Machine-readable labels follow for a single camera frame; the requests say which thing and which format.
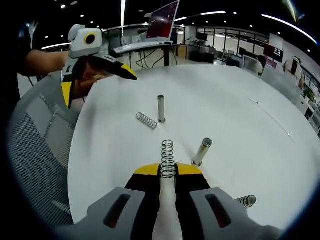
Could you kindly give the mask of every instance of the ceiling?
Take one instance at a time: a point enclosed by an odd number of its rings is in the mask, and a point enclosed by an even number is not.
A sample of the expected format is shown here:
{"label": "ceiling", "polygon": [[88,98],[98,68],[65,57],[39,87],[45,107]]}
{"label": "ceiling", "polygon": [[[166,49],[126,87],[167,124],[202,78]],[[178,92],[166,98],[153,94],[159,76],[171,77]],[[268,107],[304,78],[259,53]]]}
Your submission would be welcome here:
{"label": "ceiling", "polygon": [[[146,13],[152,13],[173,1],[126,0],[124,25],[148,22],[149,19],[144,17]],[[277,35],[280,32],[282,38],[304,51],[320,64],[318,45],[297,30],[261,16],[261,14],[266,14],[291,23],[312,36],[320,45],[320,28],[316,24],[319,22],[317,6],[314,3],[312,5],[307,3],[310,1],[291,0],[296,5],[299,14],[304,14],[301,20],[295,22],[283,1],[196,0],[194,4],[191,4],[190,0],[180,0],[176,18],[188,18],[177,22],[177,24],[196,27],[226,26],[266,35],[269,35],[269,33]],[[121,0],[77,0],[75,5],[72,5],[72,2],[74,0],[47,0],[48,11],[42,16],[34,34],[34,44],[37,48],[66,43],[69,29],[74,24],[84,24],[87,27],[94,28],[99,26],[101,29],[121,25]],[[226,14],[200,15],[201,13],[215,11],[226,11]]]}

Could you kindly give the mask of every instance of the white tabletop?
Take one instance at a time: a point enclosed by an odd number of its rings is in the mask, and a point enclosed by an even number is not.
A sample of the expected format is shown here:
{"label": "white tabletop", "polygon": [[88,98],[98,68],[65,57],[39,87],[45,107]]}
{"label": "white tabletop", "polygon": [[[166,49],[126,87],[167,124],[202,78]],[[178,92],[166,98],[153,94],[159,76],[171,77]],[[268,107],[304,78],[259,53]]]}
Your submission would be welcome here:
{"label": "white tabletop", "polygon": [[[176,162],[189,164],[203,138],[212,147],[200,167],[211,187],[234,198],[255,195],[248,215],[261,225],[287,227],[307,204],[319,177],[320,141],[283,95],[236,67],[181,65],[117,76],[95,84],[79,116],[68,167],[75,223],[88,207],[133,172],[160,163],[161,142],[174,142]],[[166,122],[151,130],[136,113]]]}

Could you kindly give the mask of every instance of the metal pin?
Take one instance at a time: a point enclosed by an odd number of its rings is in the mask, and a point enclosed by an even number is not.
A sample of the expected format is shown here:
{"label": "metal pin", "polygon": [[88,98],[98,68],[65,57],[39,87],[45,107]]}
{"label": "metal pin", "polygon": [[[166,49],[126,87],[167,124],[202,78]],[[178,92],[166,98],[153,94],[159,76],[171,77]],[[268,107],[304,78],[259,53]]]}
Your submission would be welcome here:
{"label": "metal pin", "polygon": [[251,208],[257,202],[257,198],[255,195],[240,197],[236,200],[246,208]]}
{"label": "metal pin", "polygon": [[163,124],[166,121],[165,118],[165,97],[163,95],[158,96],[158,122]]}
{"label": "metal pin", "polygon": [[196,153],[195,157],[192,159],[191,163],[193,165],[196,165],[197,167],[200,167],[211,145],[212,140],[210,138],[203,139],[201,146],[199,147],[199,150]]}

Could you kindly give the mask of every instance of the coil spring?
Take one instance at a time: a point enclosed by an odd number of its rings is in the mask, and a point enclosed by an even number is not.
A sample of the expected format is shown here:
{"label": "coil spring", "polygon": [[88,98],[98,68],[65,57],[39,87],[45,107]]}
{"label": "coil spring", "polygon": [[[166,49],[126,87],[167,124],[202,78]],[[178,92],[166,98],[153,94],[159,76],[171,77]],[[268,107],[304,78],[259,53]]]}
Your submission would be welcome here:
{"label": "coil spring", "polygon": [[135,115],[135,118],[138,119],[143,124],[147,125],[151,129],[155,129],[157,127],[157,122],[156,121],[153,121],[151,118],[147,117],[146,115],[144,115],[141,112],[138,112]]}
{"label": "coil spring", "polygon": [[161,177],[171,179],[175,175],[174,142],[171,140],[164,140],[162,142],[161,153]]}
{"label": "coil spring", "polygon": [[236,199],[241,203],[243,206],[246,208],[251,208],[257,201],[257,198],[255,195],[249,195],[249,196],[244,196]]}

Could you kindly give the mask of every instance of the metal cylinder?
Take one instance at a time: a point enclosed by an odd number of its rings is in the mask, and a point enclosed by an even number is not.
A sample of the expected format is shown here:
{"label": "metal cylinder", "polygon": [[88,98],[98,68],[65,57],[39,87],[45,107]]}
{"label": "metal cylinder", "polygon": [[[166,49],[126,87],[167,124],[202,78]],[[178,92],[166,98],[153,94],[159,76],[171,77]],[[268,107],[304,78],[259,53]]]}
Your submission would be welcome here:
{"label": "metal cylinder", "polygon": [[192,159],[191,163],[193,165],[196,165],[197,167],[200,167],[211,145],[212,145],[212,140],[210,138],[206,137],[205,139],[203,139],[201,146],[199,147],[199,150],[196,153],[195,157]]}
{"label": "metal cylinder", "polygon": [[158,122],[159,123],[164,123],[166,121],[165,118],[165,97],[163,95],[158,96]]}

